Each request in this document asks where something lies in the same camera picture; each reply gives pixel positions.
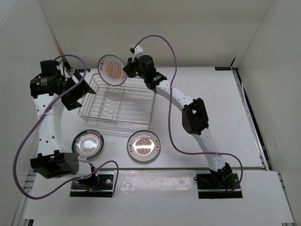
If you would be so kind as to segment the orange sunburst plate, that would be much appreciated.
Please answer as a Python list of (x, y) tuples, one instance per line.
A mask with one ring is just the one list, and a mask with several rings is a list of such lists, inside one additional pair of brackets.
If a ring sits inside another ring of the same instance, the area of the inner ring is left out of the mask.
[(139, 130), (127, 140), (127, 153), (131, 159), (139, 164), (148, 164), (160, 154), (161, 142), (152, 131)]
[(98, 62), (98, 73), (106, 84), (120, 86), (127, 79), (127, 74), (123, 71), (124, 67), (125, 63), (120, 57), (107, 54)]

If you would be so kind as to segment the chrome wire dish rack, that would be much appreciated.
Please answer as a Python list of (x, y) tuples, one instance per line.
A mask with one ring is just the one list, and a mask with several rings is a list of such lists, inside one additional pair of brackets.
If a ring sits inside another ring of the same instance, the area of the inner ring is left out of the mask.
[(156, 94), (142, 79), (128, 79), (121, 86), (111, 86), (95, 73), (89, 85), (95, 94), (86, 94), (78, 111), (88, 124), (130, 130), (149, 128)]

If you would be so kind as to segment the green rimmed white plate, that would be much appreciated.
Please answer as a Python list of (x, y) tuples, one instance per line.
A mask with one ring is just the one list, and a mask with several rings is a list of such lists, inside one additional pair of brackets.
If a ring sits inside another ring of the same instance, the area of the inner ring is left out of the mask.
[(104, 145), (105, 141), (101, 132), (87, 129), (75, 136), (71, 150), (80, 161), (91, 161), (103, 152)]

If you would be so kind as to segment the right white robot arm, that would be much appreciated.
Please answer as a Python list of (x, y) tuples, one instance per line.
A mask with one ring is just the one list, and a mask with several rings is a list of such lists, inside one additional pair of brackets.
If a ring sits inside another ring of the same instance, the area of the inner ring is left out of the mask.
[(129, 78), (136, 76), (142, 78), (148, 89), (164, 97), (181, 111), (182, 127), (194, 137), (201, 148), (201, 153), (206, 156), (213, 186), (224, 187), (228, 183), (232, 169), (219, 154), (212, 139), (204, 101), (201, 98), (193, 99), (172, 87), (167, 77), (157, 72), (152, 57), (144, 55), (139, 45), (133, 46), (130, 52), (133, 56), (127, 60), (124, 72)]

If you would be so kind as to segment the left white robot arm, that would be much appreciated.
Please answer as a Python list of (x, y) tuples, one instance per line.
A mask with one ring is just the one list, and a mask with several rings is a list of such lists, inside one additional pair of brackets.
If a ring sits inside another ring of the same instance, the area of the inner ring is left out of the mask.
[(31, 168), (46, 179), (79, 177), (87, 188), (98, 185), (99, 177), (91, 163), (81, 163), (73, 151), (66, 149), (62, 136), (61, 119), (63, 111), (80, 108), (78, 102), (85, 94), (94, 94), (93, 89), (83, 81), (68, 94), (60, 97), (75, 85), (71, 77), (61, 72), (59, 62), (40, 62), (41, 73), (30, 82), (31, 96), (36, 107), (39, 125), (37, 157), (30, 160)]

